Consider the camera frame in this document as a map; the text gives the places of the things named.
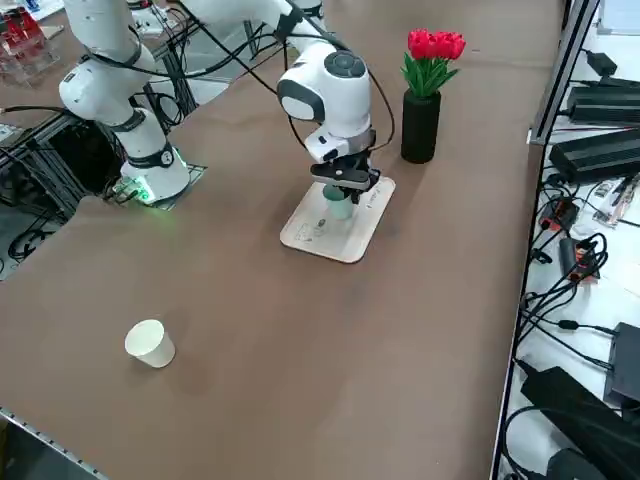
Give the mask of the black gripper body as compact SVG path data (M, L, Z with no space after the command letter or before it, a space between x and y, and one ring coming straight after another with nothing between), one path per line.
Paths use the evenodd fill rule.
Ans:
M354 154L310 167L312 178L322 184L357 192L367 192L380 179L380 171L370 165L368 154Z

